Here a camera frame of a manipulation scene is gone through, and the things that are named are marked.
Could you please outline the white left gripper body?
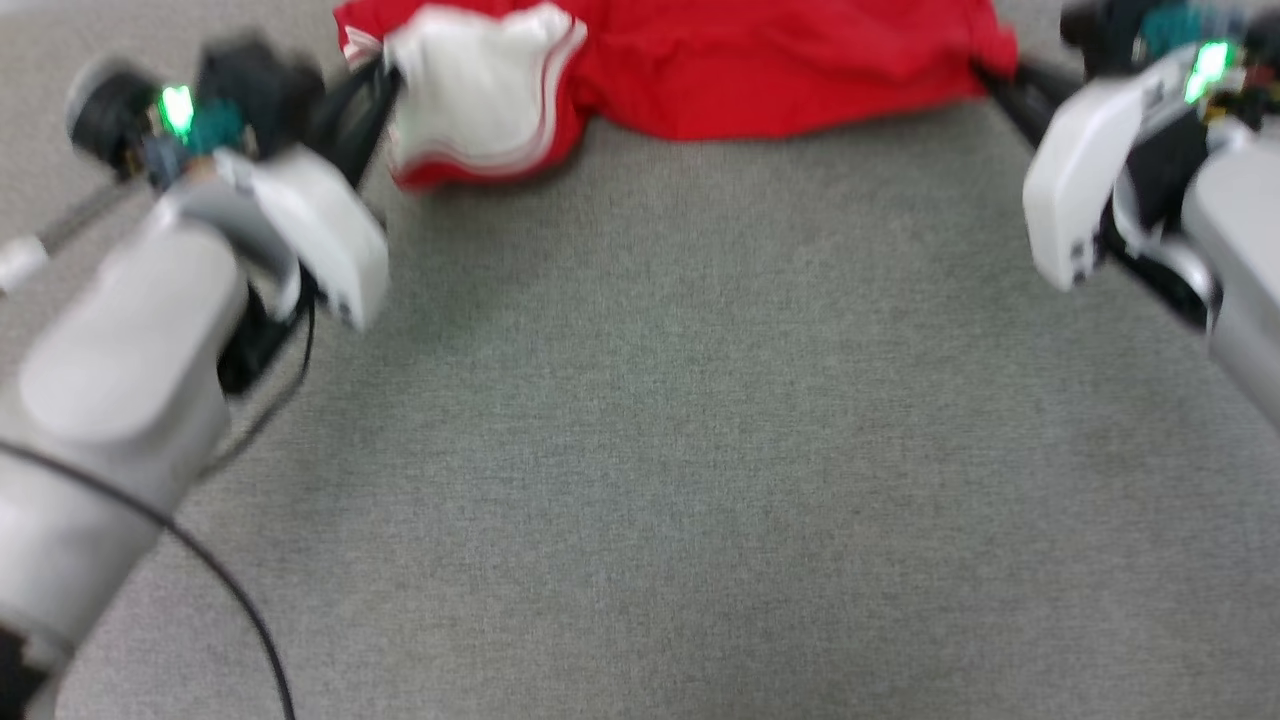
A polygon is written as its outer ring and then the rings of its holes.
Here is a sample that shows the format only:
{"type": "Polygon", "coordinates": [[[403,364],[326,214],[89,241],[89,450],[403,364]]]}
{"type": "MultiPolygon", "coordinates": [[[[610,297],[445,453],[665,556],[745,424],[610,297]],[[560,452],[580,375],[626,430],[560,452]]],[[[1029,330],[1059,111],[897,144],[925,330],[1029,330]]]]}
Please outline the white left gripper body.
{"type": "Polygon", "coordinates": [[[268,225],[316,281],[329,309],[367,331],[390,288],[387,234],[347,178],[307,147],[265,161],[215,152],[220,177],[247,190],[268,225]]]}

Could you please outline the red and white garment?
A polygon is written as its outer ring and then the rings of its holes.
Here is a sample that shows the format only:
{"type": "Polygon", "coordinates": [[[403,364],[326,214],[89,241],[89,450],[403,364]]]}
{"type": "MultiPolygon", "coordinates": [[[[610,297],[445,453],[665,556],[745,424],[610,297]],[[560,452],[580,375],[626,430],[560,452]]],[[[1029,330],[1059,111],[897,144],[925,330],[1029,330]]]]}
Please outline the red and white garment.
{"type": "Polygon", "coordinates": [[[673,142],[787,138],[982,95],[1018,38],[993,0],[342,0],[349,64],[404,87],[406,190],[561,164],[590,119],[673,142]]]}

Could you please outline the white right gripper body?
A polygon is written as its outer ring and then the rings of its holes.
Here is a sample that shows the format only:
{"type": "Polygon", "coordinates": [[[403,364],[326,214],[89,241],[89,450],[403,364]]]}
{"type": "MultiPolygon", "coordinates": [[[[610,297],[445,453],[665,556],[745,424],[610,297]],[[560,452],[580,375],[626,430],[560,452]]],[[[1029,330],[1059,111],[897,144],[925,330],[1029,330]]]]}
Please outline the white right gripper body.
{"type": "Polygon", "coordinates": [[[1155,254],[1198,168],[1198,111],[1185,88],[1192,55],[1137,76],[1091,81],[1052,117],[1021,202],[1036,269],[1056,290],[1092,277],[1117,232],[1119,258],[1155,254]]]}

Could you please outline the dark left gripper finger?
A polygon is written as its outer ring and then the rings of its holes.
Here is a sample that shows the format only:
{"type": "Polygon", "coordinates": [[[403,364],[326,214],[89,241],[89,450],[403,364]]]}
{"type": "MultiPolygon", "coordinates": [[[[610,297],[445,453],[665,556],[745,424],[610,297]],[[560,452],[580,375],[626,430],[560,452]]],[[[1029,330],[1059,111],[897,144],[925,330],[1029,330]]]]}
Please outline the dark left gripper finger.
{"type": "Polygon", "coordinates": [[[385,63],[365,61],[315,105],[312,150],[369,151],[378,145],[385,114],[385,63]]]}
{"type": "Polygon", "coordinates": [[[361,186],[399,96],[401,76],[353,77],[346,90],[340,113],[340,172],[351,186],[361,186]]]}

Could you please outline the grey fabric sofa cushion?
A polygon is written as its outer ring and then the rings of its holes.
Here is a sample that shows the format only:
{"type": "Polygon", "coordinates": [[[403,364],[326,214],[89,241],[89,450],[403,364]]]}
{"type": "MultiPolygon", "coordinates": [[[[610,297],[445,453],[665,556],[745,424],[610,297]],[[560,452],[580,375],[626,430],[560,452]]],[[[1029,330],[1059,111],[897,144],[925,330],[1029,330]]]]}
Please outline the grey fabric sofa cushion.
{"type": "Polygon", "coordinates": [[[988,102],[603,120],[367,199],[367,334],[182,524],[301,720],[1280,720],[1280,436],[1147,291],[1030,261],[988,102]]]}

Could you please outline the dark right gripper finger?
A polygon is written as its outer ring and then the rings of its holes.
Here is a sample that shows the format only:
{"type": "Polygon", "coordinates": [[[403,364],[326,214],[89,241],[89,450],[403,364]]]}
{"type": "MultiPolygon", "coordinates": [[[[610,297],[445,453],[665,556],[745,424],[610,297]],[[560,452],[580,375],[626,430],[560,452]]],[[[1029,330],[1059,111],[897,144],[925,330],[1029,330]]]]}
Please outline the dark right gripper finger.
{"type": "Polygon", "coordinates": [[[1059,106],[1076,92],[1076,76],[1038,60],[1020,60],[1014,70],[996,72],[975,63],[975,76],[1001,104],[1032,102],[1059,106]]]}
{"type": "Polygon", "coordinates": [[[996,90],[995,102],[1027,143],[1039,147],[1051,122],[1051,109],[1025,90],[996,90]]]}

